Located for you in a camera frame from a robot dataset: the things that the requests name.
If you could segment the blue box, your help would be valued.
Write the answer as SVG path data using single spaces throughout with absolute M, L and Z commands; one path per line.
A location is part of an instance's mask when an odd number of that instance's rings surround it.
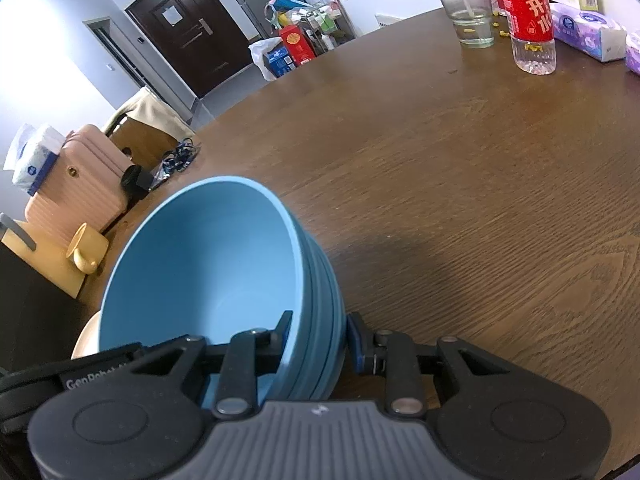
M 296 64 L 288 52 L 288 49 L 283 45 L 277 46 L 267 53 L 268 68 L 273 76 L 276 78 L 282 77 L 288 72 L 296 69 Z

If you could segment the purple tissue pack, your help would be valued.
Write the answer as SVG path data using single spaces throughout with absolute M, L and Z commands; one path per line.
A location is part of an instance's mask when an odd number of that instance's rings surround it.
M 601 63 L 622 60 L 626 55 L 626 30 L 594 11 L 582 11 L 564 3 L 550 3 L 556 40 Z

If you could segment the blue bowl front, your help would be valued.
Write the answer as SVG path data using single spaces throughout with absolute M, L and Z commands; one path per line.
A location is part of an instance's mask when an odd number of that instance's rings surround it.
M 292 320 L 257 399 L 324 400 L 345 355 L 345 307 L 326 253 L 276 194 L 242 177 L 183 188 L 137 228 L 101 304 L 99 348 L 183 335 L 226 344 Z

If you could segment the wooden chair with cloth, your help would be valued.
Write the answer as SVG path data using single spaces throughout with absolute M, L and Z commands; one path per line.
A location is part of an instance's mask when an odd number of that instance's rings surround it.
M 195 136 L 181 116 L 148 87 L 116 110 L 105 134 L 146 170 L 154 169 L 180 142 Z

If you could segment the white plastic bag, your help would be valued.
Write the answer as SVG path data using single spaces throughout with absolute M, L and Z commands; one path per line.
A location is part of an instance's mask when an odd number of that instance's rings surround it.
M 265 81 L 275 81 L 277 76 L 270 70 L 270 65 L 267 60 L 268 53 L 282 44 L 280 38 L 267 38 L 253 42 L 248 46 L 250 50 L 250 57 L 253 63 L 258 67 L 258 70 L 262 73 Z

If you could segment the glass of water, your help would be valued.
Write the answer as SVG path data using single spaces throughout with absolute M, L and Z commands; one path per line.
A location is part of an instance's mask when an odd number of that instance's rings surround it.
M 484 49 L 494 44 L 491 0 L 440 0 L 440 2 L 454 25 L 454 31 L 462 46 Z

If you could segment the pink ribbed suitcase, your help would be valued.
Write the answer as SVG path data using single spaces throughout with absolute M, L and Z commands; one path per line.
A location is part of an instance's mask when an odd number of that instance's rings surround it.
M 102 232 L 128 205 L 120 184 L 131 160 L 94 125 L 70 134 L 43 184 L 25 207 L 26 221 L 56 244 L 70 244 L 88 224 Z

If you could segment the white blue tissue pack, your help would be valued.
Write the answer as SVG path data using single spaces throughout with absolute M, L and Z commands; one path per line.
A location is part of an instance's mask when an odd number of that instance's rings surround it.
M 34 196 L 62 150 L 65 136 L 47 127 L 21 125 L 6 153 L 3 170 L 12 174 L 12 184 Z

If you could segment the black cup on chair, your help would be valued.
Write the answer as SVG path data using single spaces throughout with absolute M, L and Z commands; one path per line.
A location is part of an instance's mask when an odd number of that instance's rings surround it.
M 153 176 L 140 165 L 129 166 L 120 179 L 120 186 L 130 200 L 143 200 L 152 188 Z

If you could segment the dark brown door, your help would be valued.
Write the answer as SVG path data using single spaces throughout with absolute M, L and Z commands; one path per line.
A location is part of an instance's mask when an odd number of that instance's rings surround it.
M 199 98 L 252 62 L 219 0 L 134 0 L 127 13 Z

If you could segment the black paper bag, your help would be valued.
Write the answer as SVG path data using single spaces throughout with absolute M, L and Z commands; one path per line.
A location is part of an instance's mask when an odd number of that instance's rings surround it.
M 84 321 L 78 301 L 1 248 L 0 360 L 18 372 L 70 358 Z

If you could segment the red label water bottle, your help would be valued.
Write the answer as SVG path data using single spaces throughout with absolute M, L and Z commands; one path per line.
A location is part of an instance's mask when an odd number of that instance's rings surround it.
M 552 14 L 549 0 L 502 0 L 509 23 L 516 66 L 544 76 L 556 69 Z

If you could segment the yellow mug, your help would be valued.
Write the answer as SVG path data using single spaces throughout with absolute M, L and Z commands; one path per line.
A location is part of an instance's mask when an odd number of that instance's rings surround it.
M 87 222 L 74 234 L 66 250 L 66 258 L 85 274 L 93 274 L 108 249 L 108 240 Z

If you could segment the cream plate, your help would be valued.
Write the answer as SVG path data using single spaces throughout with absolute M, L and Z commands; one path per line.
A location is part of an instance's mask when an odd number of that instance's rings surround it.
M 80 332 L 72 353 L 73 360 L 99 352 L 101 314 L 101 311 L 96 312 Z

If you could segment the red box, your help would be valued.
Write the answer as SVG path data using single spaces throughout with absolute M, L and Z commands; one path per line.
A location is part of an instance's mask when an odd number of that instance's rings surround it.
M 306 35 L 298 26 L 288 25 L 281 28 L 279 36 L 297 66 L 302 66 L 316 58 Z

